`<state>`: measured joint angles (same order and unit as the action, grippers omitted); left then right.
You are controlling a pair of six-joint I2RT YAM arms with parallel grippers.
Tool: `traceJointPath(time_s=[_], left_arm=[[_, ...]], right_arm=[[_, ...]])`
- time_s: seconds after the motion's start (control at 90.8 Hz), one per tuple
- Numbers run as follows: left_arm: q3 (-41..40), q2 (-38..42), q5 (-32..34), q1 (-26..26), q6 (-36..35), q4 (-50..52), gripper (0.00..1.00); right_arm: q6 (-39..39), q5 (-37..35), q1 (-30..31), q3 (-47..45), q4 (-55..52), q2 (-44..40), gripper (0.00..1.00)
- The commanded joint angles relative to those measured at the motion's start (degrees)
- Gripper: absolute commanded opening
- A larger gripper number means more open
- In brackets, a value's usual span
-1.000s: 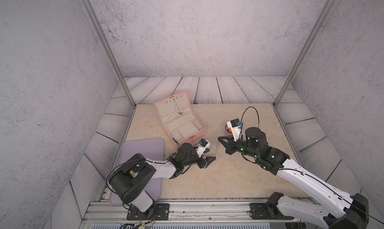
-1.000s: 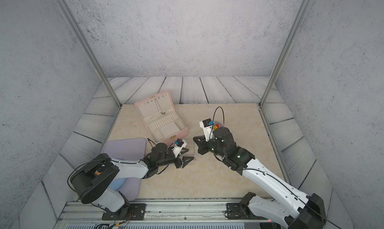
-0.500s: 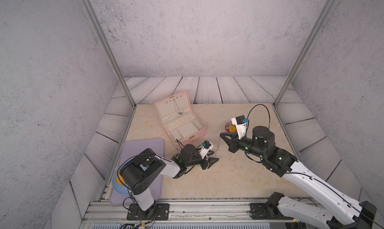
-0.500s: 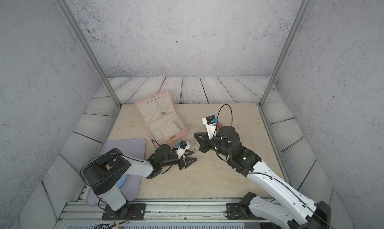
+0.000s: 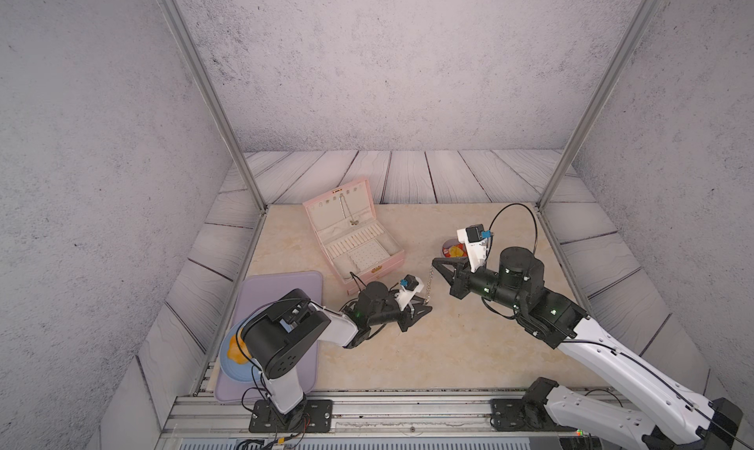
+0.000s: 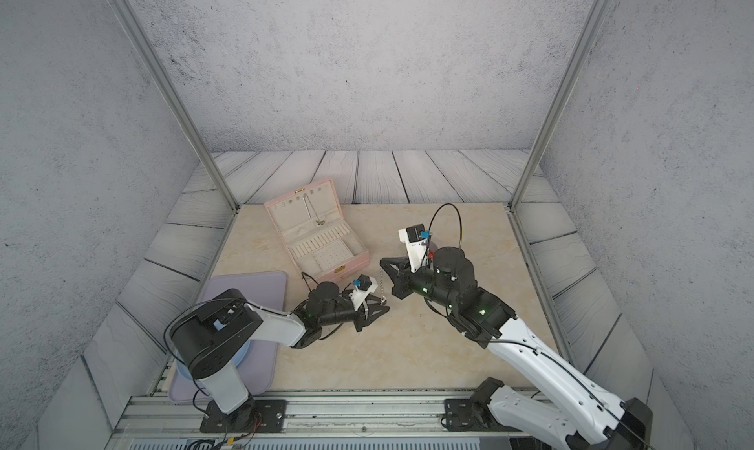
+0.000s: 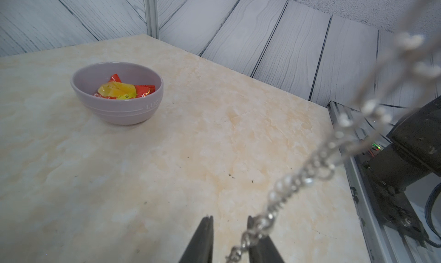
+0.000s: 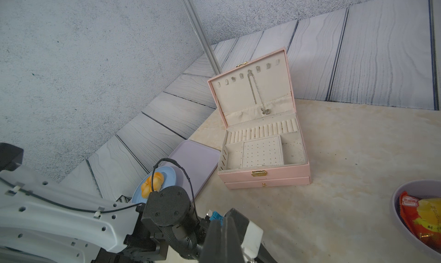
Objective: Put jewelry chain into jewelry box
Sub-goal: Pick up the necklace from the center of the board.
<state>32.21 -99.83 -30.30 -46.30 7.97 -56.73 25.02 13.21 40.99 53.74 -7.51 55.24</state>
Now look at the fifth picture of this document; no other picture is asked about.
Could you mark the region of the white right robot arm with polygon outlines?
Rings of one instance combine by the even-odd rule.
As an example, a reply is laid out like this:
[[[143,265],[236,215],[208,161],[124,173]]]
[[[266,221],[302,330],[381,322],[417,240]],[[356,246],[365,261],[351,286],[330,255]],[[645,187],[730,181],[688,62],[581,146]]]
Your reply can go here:
[[[743,415],[736,404],[706,398],[624,347],[581,306],[546,287],[544,265],[532,251],[504,249],[498,271],[472,267],[467,258],[437,258],[432,265],[452,296],[474,293],[511,309],[528,334],[599,375],[633,405],[616,407],[539,377],[520,405],[528,428],[574,428],[624,449],[730,449],[738,442]]]

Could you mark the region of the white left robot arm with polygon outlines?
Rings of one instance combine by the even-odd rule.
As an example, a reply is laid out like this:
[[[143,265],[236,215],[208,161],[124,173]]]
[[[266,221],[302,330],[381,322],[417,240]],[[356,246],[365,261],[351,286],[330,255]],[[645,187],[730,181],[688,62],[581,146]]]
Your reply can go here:
[[[281,417],[296,414],[304,402],[298,363],[320,342],[353,349],[371,340],[374,327],[396,324],[406,332],[432,312],[420,296],[423,282],[408,275],[394,288],[379,281],[357,283],[357,298],[333,311],[294,289],[242,323],[236,343],[258,371],[262,396]]]

